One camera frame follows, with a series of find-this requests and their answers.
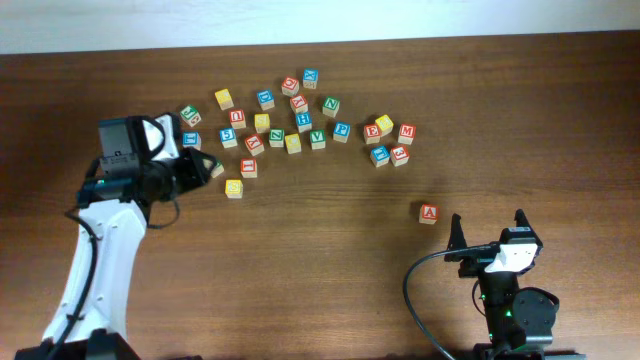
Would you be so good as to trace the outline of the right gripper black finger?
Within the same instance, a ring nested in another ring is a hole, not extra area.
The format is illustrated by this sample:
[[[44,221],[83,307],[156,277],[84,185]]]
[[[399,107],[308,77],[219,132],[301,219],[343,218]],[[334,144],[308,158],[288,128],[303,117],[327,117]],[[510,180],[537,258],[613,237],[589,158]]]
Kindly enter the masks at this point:
[[[448,250],[461,250],[467,247],[466,239],[461,225],[461,216],[454,213],[451,217],[450,236]]]
[[[531,229],[531,225],[524,213],[523,209],[517,209],[514,215],[514,221],[517,227],[529,228]]]

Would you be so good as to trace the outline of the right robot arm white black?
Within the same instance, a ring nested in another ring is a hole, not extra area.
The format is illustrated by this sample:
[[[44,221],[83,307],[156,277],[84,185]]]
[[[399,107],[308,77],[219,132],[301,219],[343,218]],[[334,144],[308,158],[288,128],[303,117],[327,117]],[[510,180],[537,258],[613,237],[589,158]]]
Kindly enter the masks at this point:
[[[554,294],[519,285],[518,278],[533,269],[543,243],[523,210],[514,215],[515,225],[502,230],[497,241],[469,246],[461,216],[454,214],[445,256],[459,264],[461,278],[477,281],[490,342],[477,344],[477,359],[584,359],[571,350],[551,351],[552,329],[560,301]]]

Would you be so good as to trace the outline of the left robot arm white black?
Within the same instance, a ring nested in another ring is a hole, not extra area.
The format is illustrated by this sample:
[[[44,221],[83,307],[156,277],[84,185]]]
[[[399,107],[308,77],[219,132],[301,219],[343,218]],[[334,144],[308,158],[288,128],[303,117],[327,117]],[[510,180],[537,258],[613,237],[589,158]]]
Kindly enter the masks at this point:
[[[61,302],[42,341],[18,359],[135,359],[126,310],[138,248],[156,202],[206,185],[214,156],[182,144],[181,119],[129,116],[99,123],[102,148],[66,218],[78,226]]]

